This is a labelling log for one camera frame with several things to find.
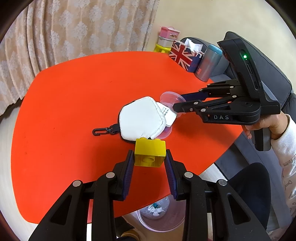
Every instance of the white pouch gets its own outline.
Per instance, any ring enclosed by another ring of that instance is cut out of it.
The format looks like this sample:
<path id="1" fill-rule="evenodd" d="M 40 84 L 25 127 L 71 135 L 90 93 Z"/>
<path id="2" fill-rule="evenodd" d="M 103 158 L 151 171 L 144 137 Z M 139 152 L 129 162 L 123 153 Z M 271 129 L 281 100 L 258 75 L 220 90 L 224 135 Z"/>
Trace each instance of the white pouch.
<path id="1" fill-rule="evenodd" d="M 124 106 L 118 123 L 109 128 L 94 129 L 93 134 L 117 134 L 127 141 L 145 137 L 155 139 L 165 129 L 166 120 L 155 100 L 149 96 L 135 100 Z"/>

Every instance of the clear plastic cup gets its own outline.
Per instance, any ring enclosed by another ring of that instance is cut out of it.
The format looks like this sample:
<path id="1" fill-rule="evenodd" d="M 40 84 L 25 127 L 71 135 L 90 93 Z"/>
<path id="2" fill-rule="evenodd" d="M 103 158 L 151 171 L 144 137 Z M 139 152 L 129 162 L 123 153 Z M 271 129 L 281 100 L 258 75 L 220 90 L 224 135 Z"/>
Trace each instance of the clear plastic cup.
<path id="1" fill-rule="evenodd" d="M 169 107 L 173 110 L 173 105 L 175 103 L 186 102 L 186 100 L 179 94 L 171 91 L 167 91 L 161 94 L 160 96 L 160 103 Z"/>
<path id="2" fill-rule="evenodd" d="M 165 215 L 160 219 L 148 219 L 141 215 L 140 210 L 137 215 L 141 224 L 154 232 L 169 232 L 179 227 L 185 219 L 186 201 L 176 201 L 172 195 L 169 195 L 170 205 Z"/>
<path id="3" fill-rule="evenodd" d="M 172 132 L 172 126 L 170 126 L 170 127 L 166 127 L 163 131 L 162 131 L 162 133 L 158 136 L 158 137 L 156 137 L 156 138 L 158 138 L 158 139 L 165 139 L 165 138 L 167 138 L 170 134 L 171 134 L 171 132 Z"/>

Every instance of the yellow lego brick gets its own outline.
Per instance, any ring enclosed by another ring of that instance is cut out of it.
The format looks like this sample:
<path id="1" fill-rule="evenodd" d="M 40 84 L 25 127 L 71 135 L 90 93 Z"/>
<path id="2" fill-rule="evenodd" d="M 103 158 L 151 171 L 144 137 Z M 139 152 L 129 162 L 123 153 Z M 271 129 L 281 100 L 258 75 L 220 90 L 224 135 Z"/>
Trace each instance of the yellow lego brick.
<path id="1" fill-rule="evenodd" d="M 166 156 L 165 141 L 136 139 L 135 166 L 160 167 Z"/>

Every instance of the curtain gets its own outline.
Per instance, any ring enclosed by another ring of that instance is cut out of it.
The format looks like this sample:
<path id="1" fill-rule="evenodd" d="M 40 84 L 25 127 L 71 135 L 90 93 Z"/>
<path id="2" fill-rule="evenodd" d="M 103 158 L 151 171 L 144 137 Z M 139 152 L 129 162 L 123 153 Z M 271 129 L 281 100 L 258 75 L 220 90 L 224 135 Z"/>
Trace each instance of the curtain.
<path id="1" fill-rule="evenodd" d="M 34 0 L 0 43 L 0 115 L 43 69 L 98 53 L 144 51 L 159 0 Z"/>

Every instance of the gray couch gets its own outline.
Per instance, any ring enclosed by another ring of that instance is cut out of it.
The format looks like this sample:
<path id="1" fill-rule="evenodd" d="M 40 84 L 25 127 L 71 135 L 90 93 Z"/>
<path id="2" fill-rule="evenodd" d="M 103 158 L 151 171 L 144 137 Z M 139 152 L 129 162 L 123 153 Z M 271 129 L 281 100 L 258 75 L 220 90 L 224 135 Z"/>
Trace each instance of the gray couch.
<path id="1" fill-rule="evenodd" d="M 264 84 L 271 90 L 281 104 L 284 113 L 289 114 L 296 121 L 296 95 L 292 84 L 285 74 L 258 48 L 234 32 L 227 32 L 225 39 L 241 38 L 253 60 L 256 63 L 259 76 Z M 203 44 L 204 52 L 210 44 L 204 40 L 189 37 L 194 43 Z M 214 82 L 236 78 L 236 74 L 229 62 L 222 57 L 214 69 L 211 79 Z M 241 169 L 253 162 L 262 163 L 268 170 L 271 179 L 271 204 L 272 210 L 268 224 L 268 230 L 290 225 L 292 218 L 285 202 L 284 189 L 281 181 L 282 168 L 273 150 L 258 152 L 251 140 L 241 134 L 234 144 L 216 161 L 217 167 L 226 178 L 230 179 Z"/>

